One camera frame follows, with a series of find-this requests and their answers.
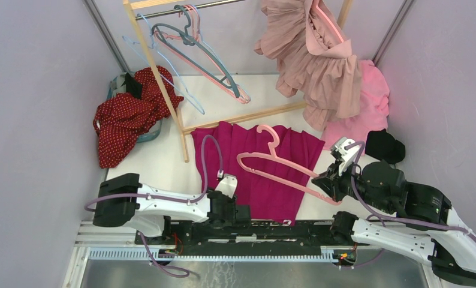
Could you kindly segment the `dusty pink skirt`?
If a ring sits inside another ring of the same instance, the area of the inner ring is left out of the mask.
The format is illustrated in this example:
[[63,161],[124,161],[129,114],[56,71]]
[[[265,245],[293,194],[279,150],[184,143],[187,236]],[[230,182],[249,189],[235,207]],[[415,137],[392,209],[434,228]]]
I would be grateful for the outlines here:
[[305,121],[324,131],[329,122],[360,112],[361,68],[351,40],[338,43],[312,1],[262,1],[266,31],[257,54],[276,61],[276,89],[285,97],[303,94]]

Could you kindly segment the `pink plastic hanger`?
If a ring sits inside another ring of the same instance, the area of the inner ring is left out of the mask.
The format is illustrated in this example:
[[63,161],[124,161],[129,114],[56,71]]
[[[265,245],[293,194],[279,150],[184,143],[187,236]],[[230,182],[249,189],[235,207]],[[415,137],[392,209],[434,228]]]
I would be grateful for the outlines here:
[[317,14],[323,22],[326,24],[328,29],[332,32],[338,43],[343,43],[345,41],[344,36],[340,26],[337,24],[335,17],[332,12],[328,9],[324,1],[322,0],[313,0],[311,4],[311,10]]

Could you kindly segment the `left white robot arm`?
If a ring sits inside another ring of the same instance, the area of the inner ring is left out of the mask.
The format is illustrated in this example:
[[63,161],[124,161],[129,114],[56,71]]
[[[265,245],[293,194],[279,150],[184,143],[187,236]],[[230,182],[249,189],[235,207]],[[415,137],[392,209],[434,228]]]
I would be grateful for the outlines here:
[[238,205],[237,178],[217,172],[215,189],[201,194],[182,194],[143,184],[136,173],[127,173],[100,184],[98,198],[86,205],[98,227],[129,227],[159,244],[173,234],[168,220],[185,220],[212,227],[245,225],[251,222],[247,205]]

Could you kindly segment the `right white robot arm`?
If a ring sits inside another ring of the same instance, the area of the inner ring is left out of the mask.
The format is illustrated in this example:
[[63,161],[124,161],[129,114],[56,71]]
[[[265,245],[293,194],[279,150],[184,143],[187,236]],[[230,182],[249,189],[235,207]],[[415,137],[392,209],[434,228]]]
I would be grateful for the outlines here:
[[344,172],[333,163],[312,183],[332,200],[358,200],[379,221],[339,211],[330,226],[334,243],[374,245],[429,266],[444,281],[476,287],[476,234],[437,188],[407,181],[385,161]]

